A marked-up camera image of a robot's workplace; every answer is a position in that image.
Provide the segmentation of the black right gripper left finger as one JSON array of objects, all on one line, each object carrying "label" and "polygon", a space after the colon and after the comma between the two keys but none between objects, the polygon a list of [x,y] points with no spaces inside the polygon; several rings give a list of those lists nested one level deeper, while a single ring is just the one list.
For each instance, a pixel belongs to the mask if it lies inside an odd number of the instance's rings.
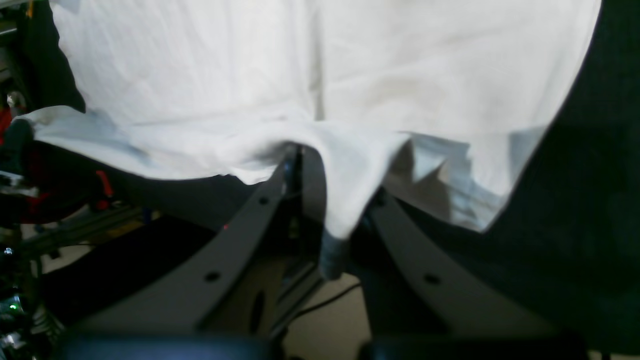
[{"label": "black right gripper left finger", "polygon": [[282,360],[294,316],[323,285],[304,229],[303,155],[272,177],[202,249],[80,322],[67,360]]}]

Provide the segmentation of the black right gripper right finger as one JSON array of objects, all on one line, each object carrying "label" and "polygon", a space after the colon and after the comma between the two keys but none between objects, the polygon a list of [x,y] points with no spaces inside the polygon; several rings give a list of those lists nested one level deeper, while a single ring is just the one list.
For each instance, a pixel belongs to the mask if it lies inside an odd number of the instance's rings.
[{"label": "black right gripper right finger", "polygon": [[361,360],[583,360],[574,333],[455,262],[384,189],[352,237],[372,338]]}]

